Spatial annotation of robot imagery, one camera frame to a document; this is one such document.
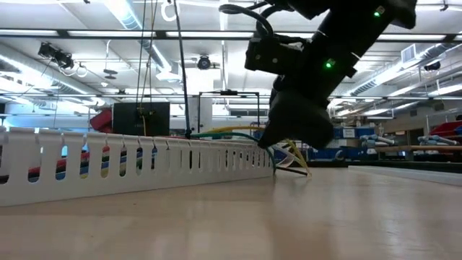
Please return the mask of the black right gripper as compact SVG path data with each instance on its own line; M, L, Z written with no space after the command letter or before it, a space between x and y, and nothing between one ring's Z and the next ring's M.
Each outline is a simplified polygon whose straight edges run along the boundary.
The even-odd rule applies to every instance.
M278 75L269 99L269 120L258 146L267 148L284 139L298 139L323 149L334 138L327 109L332 91L328 83Z

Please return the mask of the black zip tie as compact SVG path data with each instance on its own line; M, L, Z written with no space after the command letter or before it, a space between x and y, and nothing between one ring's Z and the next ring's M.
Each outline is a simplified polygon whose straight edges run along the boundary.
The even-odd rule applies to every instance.
M177 25L178 43L179 43L179 51L180 51L180 65L181 65L181 74L182 74L182 82L183 82L183 99L184 99L184 104L185 104L185 119L186 119L185 137L186 139L190 139L191 134L192 134L192 129L191 129L191 120L190 120L189 103L188 103L188 88L187 88L186 66L185 66L185 58L184 58L184 50L183 50L183 38L181 34L180 15L179 15L179 7L177 5L177 0L173 0L173 6L174 6L174 12L175 12L175 22Z

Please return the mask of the white slotted cable duct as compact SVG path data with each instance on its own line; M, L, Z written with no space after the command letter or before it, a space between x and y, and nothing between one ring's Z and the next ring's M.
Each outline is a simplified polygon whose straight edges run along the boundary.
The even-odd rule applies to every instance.
M0 207L271 176L255 142L0 127Z

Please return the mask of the grey rolled mat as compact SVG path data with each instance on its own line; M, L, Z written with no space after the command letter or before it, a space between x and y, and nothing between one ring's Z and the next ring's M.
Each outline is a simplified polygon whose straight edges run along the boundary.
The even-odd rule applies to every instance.
M448 145L457 146L460 143L456 140L446 139L438 135L420 136L418 141L421 145Z
M396 146L398 144L398 142L393 139L387 139L385 137L378 136L377 134L362 135L359 139L362 140L363 144L376 145L378 142L384 143L384 145L388 146Z

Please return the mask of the wooden workbench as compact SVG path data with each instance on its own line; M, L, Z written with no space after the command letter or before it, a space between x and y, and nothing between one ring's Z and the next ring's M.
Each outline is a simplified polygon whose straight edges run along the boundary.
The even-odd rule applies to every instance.
M391 147L376 147L375 151L378 157L387 152L406 152L406 160L414 161L414 151L438 151L442 153L452 153L455 158L462 158L462 145L448 146L448 145L401 145Z

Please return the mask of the ceiling light strip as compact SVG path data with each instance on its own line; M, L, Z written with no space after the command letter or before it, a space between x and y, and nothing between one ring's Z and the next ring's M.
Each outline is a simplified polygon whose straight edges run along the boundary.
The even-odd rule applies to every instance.
M83 31L83 30L68 30L68 34L73 37L77 36L87 36L87 37L114 37L114 38L123 38L123 37L135 37L135 38L147 38L155 37L156 32L142 32L142 31L127 31L127 30L103 30L103 31Z
M462 90L462 84L455 84L449 87L441 87L438 90L430 92L428 95L432 97L440 96L440 95L446 95L452 92L457 92Z
M228 32L228 31L183 31L181 33L186 38L251 38L252 32Z
M405 40L442 40L446 35L441 34L382 34L378 40L405 41Z
M0 29L2 36L32 36L32 37L46 37L58 36L56 30L19 30L19 29Z

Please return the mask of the black display panel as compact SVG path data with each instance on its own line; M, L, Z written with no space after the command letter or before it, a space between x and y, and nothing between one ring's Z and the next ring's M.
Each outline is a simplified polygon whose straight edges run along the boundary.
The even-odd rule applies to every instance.
M116 103L113 105L113 133L133 136L168 136L170 103Z

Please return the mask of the red storage bins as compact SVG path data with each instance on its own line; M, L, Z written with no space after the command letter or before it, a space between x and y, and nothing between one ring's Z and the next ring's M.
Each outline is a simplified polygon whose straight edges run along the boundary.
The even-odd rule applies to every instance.
M90 119L90 126L98 132L110 134L112 129L112 116L111 108L106 108L100 111L96 116Z

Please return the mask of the black metal rack frame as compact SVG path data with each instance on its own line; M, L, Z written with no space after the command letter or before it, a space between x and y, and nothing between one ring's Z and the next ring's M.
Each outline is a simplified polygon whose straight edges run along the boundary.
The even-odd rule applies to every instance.
M246 92L246 91L237 91L237 90L215 90L215 91L208 91L208 92L199 92L198 97L197 97L197 133L201 132L201 98L203 95L211 95L214 97L215 95L222 96L224 98L229 98L229 97L240 97L240 98L247 98L250 95L255 95L257 98L257 126L260 126L261 120L260 120L260 94L258 92Z

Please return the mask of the silver ceiling duct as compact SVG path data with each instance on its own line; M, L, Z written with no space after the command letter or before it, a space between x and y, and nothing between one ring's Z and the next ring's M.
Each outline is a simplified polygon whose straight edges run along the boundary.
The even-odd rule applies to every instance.
M348 96L358 96L374 87L389 82L413 68L430 64L444 53L462 46L462 43L436 43L430 47L411 44L401 51L401 57L375 70L369 77L360 80L346 92Z
M59 70L52 68L50 65L47 66L46 64L42 64L14 50L13 48L10 48L9 46L1 43L0 59L3 59L11 65L16 66L18 69L20 69L22 72L26 74L32 74L33 77L39 77L40 75L42 75L46 79L53 79L59 81L80 94L97 95L100 98L102 97L102 93L97 91L96 89L88 87L87 85L82 84L81 82L77 81L72 77L65 76Z
M103 1L112 15L121 23L126 30L146 30L142 20L136 15L131 0L104 0ZM150 55L161 72L170 72L172 67L169 61L160 53L157 46L151 42L151 33L148 32L137 43Z

